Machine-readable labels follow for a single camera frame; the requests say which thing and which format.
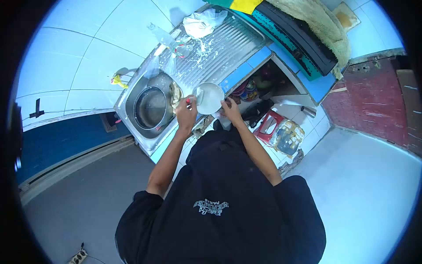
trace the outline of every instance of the hand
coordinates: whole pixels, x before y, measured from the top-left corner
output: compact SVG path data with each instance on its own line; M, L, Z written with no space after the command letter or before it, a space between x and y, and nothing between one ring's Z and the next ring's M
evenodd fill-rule
M229 99L232 104L231 108L229 108L225 101L221 101L221 105L223 106L225 116L232 122L233 126L237 127L239 124L243 124L239 107L232 98L227 97L227 99Z
M190 98L192 104L191 109L188 109L186 100ZM176 107L176 118L179 123L179 129L177 132L181 133L183 137L189 137L193 125L196 121L198 110L196 109L196 97L189 95L185 98L180 99L179 105Z

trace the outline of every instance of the white tiled wall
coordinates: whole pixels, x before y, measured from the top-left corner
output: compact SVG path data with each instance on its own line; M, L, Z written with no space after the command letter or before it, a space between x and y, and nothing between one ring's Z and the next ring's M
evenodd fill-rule
M135 71L158 44L146 25L153 22L170 31L204 4L201 0L58 1L22 60L16 101L22 107L24 131L46 119L113 111L122 91L110 84L113 74L122 68ZM45 114L29 118L38 98Z
M322 0L330 10L345 2L361 23L347 33L352 46L351 58L402 48L400 36L384 10L374 0Z

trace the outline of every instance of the red plastic stool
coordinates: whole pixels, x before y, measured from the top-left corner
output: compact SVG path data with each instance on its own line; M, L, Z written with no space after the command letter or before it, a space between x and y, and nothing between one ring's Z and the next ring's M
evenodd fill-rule
M269 117L274 118L274 120L276 121L276 126L275 126L275 128L273 129L273 131L271 132L271 134L265 134L265 133L262 133L262 132L261 132L261 129L263 128L263 126L265 125L265 122L267 122L267 120L268 120L268 118L269 118ZM259 139L261 139L262 141L264 141L264 142L265 142L266 144L268 144L269 146L272 146L272 145L270 144L270 139L271 139L271 137L273 136L273 134L277 132L277 128L279 127L279 124L280 124L280 123L281 123L284 119L286 119L286 118L285 118L285 117L283 117L283 116L281 116L281 115L279 115L279 114L277 114L277 113L276 113L276 112L274 112L273 110L269 110L269 111L268 111L268 113L265 115L264 120L261 122L260 127L254 131L254 135L255 135L257 138L259 138Z

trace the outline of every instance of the gray floor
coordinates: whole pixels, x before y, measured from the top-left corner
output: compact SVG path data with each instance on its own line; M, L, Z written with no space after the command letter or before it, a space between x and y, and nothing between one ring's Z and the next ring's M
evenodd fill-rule
M145 190L153 167L133 145L71 174L29 202L24 210L51 261L65 264L84 242L88 255L106 264L121 263L114 232L133 194Z

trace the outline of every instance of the yellow cloth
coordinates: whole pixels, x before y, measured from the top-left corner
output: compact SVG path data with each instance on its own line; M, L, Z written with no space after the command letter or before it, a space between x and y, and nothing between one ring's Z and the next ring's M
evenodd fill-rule
M255 7L262 3L262 1L263 0L233 0L230 9L252 15Z

